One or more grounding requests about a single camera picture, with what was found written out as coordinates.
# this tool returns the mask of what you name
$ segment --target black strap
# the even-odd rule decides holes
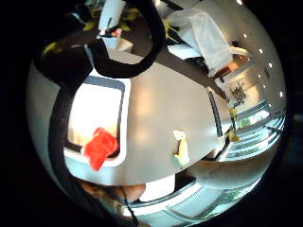
[[[88,44],[93,54],[96,69],[106,77],[131,78],[137,76],[153,64],[165,41],[163,24],[152,0],[126,1],[137,7],[144,15],[151,28],[153,47],[150,54],[141,62],[129,65],[110,60],[104,43],[92,42]],[[75,203],[92,214],[101,218],[108,216],[109,218],[118,220],[119,223],[123,223],[123,226],[133,226],[129,221],[108,212],[98,200],[84,192],[80,184],[70,174],[65,163],[63,138],[67,129],[67,110],[72,103],[73,96],[92,70],[92,65],[87,58],[84,46],[73,47],[56,54],[48,55],[36,61],[36,66],[42,70],[47,78],[61,85],[61,90],[57,96],[49,122],[48,155],[52,170],[63,190]]]
[[[152,66],[157,54],[166,40],[162,20],[152,0],[125,0],[141,11],[151,30],[153,46],[151,52],[139,63],[128,64],[109,59],[104,51],[97,48],[97,43],[89,45],[92,50],[94,65],[104,77],[128,79],[139,75]]]
[[[125,1],[133,4],[134,7],[137,7],[141,11],[150,27],[153,46],[151,52],[141,62],[128,64],[111,60],[102,39],[93,40],[87,44],[87,47],[92,54],[97,72],[104,77],[129,79],[139,75],[152,66],[166,40],[162,20],[152,0]],[[84,44],[73,46],[73,44],[68,44],[68,42],[73,42],[73,37],[72,39],[66,37],[60,41],[60,44],[65,44],[62,51],[39,56],[38,60],[36,60],[36,66],[47,78],[58,84],[63,83],[67,86],[72,95],[76,93],[93,67],[91,62],[89,62]]]

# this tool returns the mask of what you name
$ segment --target white cloth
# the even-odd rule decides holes
[[[167,19],[172,26],[180,27],[180,38],[201,53],[211,72],[233,60],[227,40],[207,12],[195,8],[176,10]]]

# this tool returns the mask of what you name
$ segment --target red cloth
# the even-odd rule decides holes
[[[105,159],[118,150],[116,138],[103,128],[97,128],[93,139],[84,146],[84,156],[89,158],[91,168],[98,171]]]

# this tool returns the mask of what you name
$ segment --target black cable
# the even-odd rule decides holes
[[[132,215],[133,222],[134,222],[135,226],[139,226],[139,221],[138,221],[138,219],[136,218],[136,216],[135,216],[135,214],[134,214],[134,211],[132,210],[132,208],[130,207],[130,205],[129,205],[128,201],[127,201],[126,193],[125,193],[123,187],[120,186],[120,189],[121,189],[121,191],[122,191],[122,193],[123,193],[123,197],[124,197],[123,200],[124,200],[124,203],[126,204],[127,209],[130,211],[130,213],[131,213],[131,215]]]

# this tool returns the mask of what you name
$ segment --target white bag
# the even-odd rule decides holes
[[[207,12],[176,10],[167,19],[172,26],[180,27],[180,38],[201,53],[211,76],[233,60],[228,42]]]

